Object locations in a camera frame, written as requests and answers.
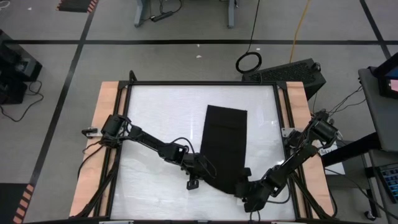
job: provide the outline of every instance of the gray floor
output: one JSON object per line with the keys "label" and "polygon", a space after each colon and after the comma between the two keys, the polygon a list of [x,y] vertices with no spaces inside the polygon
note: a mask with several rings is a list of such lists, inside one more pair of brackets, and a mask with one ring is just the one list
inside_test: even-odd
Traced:
{"label": "gray floor", "polygon": [[[395,22],[398,2],[366,2],[382,36],[386,40],[398,40]],[[0,11],[0,29],[20,40],[78,40],[88,15],[58,12],[55,10],[57,4],[58,0],[12,0],[10,7]],[[305,0],[262,1],[254,38],[292,40],[304,5]],[[165,7],[173,6],[178,6],[177,1],[169,0]],[[225,2],[185,0],[182,10],[174,16],[157,23],[146,22],[138,29],[133,26],[135,8],[132,0],[100,0],[87,39],[248,39],[256,1],[239,1],[234,29],[226,28]],[[152,12],[158,11],[157,1],[153,1]],[[298,39],[376,40],[376,36],[359,1],[314,0]],[[45,100],[32,107],[20,123],[12,123],[0,115],[0,168],[5,170],[0,174],[0,182],[29,181],[76,50],[76,45],[23,47],[44,65],[39,80],[44,84]],[[247,47],[228,44],[85,45],[25,222],[67,218],[77,168],[83,157],[81,150],[86,143],[80,131],[91,124],[101,82],[126,79],[130,70],[134,70],[140,80],[240,80],[234,64]],[[391,54],[398,52],[398,46],[388,48]],[[259,49],[262,68],[267,68],[287,63],[291,45],[253,45],[252,49]],[[378,45],[296,46],[294,60],[305,58],[320,62],[327,80],[318,92],[315,110],[332,109],[359,87],[358,69],[385,61]],[[243,61],[244,68],[254,65],[251,59]],[[346,104],[363,99],[363,93],[357,93]],[[24,104],[5,106],[5,109],[17,117],[32,100],[33,97],[27,97]],[[313,99],[309,105],[312,110]],[[333,118],[346,140],[356,140],[374,131],[365,103],[337,113]],[[339,218],[366,221],[362,214],[369,209],[369,204],[358,191],[332,189],[332,192]]]}

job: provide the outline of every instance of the table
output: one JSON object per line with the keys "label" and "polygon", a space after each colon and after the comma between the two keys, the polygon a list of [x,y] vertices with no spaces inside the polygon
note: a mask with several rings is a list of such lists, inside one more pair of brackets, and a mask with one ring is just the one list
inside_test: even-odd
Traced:
{"label": "table", "polygon": [[[102,127],[106,118],[109,114],[113,113],[114,103],[116,99],[116,93],[118,90],[118,82],[103,82],[101,90],[99,92],[98,101],[93,117],[92,126]],[[307,99],[305,96],[303,84],[301,82],[288,82],[287,93],[289,94],[290,107],[292,109],[292,115],[294,125],[297,128],[304,128],[310,121],[310,111],[308,108]],[[126,92],[122,93],[121,101],[124,102]],[[284,117],[285,124],[289,123],[287,119],[287,111],[284,103],[284,96],[282,90],[279,91],[279,98],[282,105],[282,115]],[[119,112],[123,111],[123,103],[120,104]],[[89,139],[87,145],[98,141],[98,139]],[[92,147],[87,150],[85,157],[90,155],[96,148]],[[91,199],[99,186],[100,175],[104,161],[105,150],[100,151],[90,160],[86,162],[80,172],[80,178],[78,180],[75,196],[73,198],[70,215],[76,215]],[[330,194],[326,182],[325,173],[322,166],[322,160],[319,156],[314,156],[305,162],[303,165],[303,171],[305,174],[305,181],[307,183],[308,190],[312,193],[317,202],[323,207],[327,214],[333,214],[333,207],[330,200]],[[105,215],[106,203],[109,197],[109,186],[108,190],[103,194],[101,201],[101,210],[99,215]],[[305,211],[305,205],[301,192],[297,190],[298,209],[301,217],[307,217]]]}
{"label": "table", "polygon": [[[134,17],[134,26],[139,27],[142,24],[143,20],[143,11],[145,9],[145,6],[147,2],[149,1],[148,4],[150,4],[150,0],[136,0],[137,1],[137,10],[136,10],[136,16]],[[228,0],[228,28],[233,28],[235,26],[235,5],[236,5],[236,0]]]}
{"label": "table", "polygon": [[[360,69],[358,73],[376,132],[322,156],[323,164],[329,166],[368,152],[371,159],[370,166],[365,167],[365,170],[362,168],[361,171],[357,171],[366,175],[367,179],[376,178],[384,206],[390,212],[398,213],[398,205],[391,202],[381,180],[374,175],[376,167],[398,162],[398,142],[396,141],[398,100],[380,96],[377,78],[369,69]],[[368,191],[368,196],[374,198],[374,192]],[[379,209],[373,203],[370,204],[373,216],[380,217]],[[387,218],[390,223],[398,223],[393,218]]]}

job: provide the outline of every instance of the black keyboard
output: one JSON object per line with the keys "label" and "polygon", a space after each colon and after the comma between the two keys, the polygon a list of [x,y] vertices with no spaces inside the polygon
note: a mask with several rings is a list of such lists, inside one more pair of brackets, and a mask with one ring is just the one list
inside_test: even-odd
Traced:
{"label": "black keyboard", "polygon": [[379,167],[379,175],[392,203],[398,201],[398,164]]}
{"label": "black keyboard", "polygon": [[314,71],[308,67],[307,63],[295,63],[286,67],[269,70],[262,70],[259,73],[249,76],[250,81],[259,82],[260,75],[262,81],[287,81],[303,82],[304,84],[315,81]]}

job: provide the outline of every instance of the wooden board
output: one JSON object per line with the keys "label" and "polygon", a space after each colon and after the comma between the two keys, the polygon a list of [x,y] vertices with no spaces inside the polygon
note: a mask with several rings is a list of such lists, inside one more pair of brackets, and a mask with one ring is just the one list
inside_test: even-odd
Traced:
{"label": "wooden board", "polygon": [[[287,93],[289,94],[290,107],[292,108],[293,121],[296,128],[305,128],[311,120],[310,109],[307,98],[305,97],[304,86],[302,82],[288,82]],[[305,182],[307,189],[317,200],[324,211],[332,215],[333,207],[331,204],[328,184],[326,182],[325,171],[321,157],[316,155],[309,158],[303,164]]]}
{"label": "wooden board", "polygon": [[[102,127],[106,121],[106,118],[113,113],[114,102],[116,99],[116,93],[118,89],[118,82],[103,82],[101,90],[99,91],[98,101],[93,117],[92,126]],[[288,82],[287,91],[289,94],[290,107],[292,109],[293,119],[295,127],[304,128],[311,119],[310,110],[308,108],[307,98],[305,96],[303,84],[300,82]],[[284,98],[282,91],[279,92],[279,98],[282,105],[282,115],[284,117],[284,123],[286,126],[289,125],[287,121],[287,112],[284,104]],[[119,113],[123,110],[125,94],[122,95],[121,108]],[[88,140],[87,145],[98,141],[99,138]],[[98,146],[93,146],[86,151],[85,157],[90,155]],[[79,213],[88,201],[92,198],[96,192],[99,182],[100,175],[104,161],[105,149],[94,155],[87,163],[83,166],[80,172],[80,178],[78,180],[75,196],[73,198],[72,207],[70,210],[70,216]],[[319,156],[315,156],[309,159],[303,165],[305,173],[305,181],[307,183],[308,190],[311,192],[317,202],[323,207],[327,214],[333,214],[333,207],[330,200],[330,194],[326,183],[325,173],[323,171],[322,161]],[[101,206],[100,215],[105,214],[106,203],[108,200],[108,190],[103,195],[103,202]],[[300,216],[305,217],[305,207],[303,203],[303,197],[301,192],[297,190],[298,207],[300,210]]]}

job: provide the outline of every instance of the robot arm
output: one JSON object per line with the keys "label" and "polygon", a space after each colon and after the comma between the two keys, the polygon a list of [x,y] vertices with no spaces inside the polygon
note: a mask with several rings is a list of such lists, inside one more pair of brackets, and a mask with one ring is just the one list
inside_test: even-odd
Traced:
{"label": "robot arm", "polygon": [[[127,136],[122,136],[124,131],[128,133]],[[138,142],[157,152],[159,157],[164,159],[165,162],[180,166],[181,170],[190,174],[190,180],[187,182],[188,190],[198,188],[199,179],[206,176],[215,178],[216,176],[214,166],[205,156],[195,152],[189,153],[188,146],[182,146],[175,142],[162,142],[143,131],[140,127],[131,124],[130,119],[127,117],[110,115],[101,133],[103,137],[99,143],[102,146],[117,147],[125,140]]]}
{"label": "robot arm", "polygon": [[[283,164],[269,169],[260,180],[248,181],[246,177],[237,184],[235,196],[242,198],[245,202],[245,212],[263,209],[270,196],[276,197],[280,194],[289,177],[292,177],[296,183],[299,182],[295,170],[307,159],[316,155],[320,149],[312,145],[314,140],[326,143],[321,148],[330,147],[336,141],[337,136],[338,130],[322,118],[313,118],[303,132],[293,130],[284,139],[284,145],[287,149],[293,148],[296,150]],[[299,187],[304,190],[304,196],[312,204],[320,218],[331,218],[322,210],[305,187]]]}

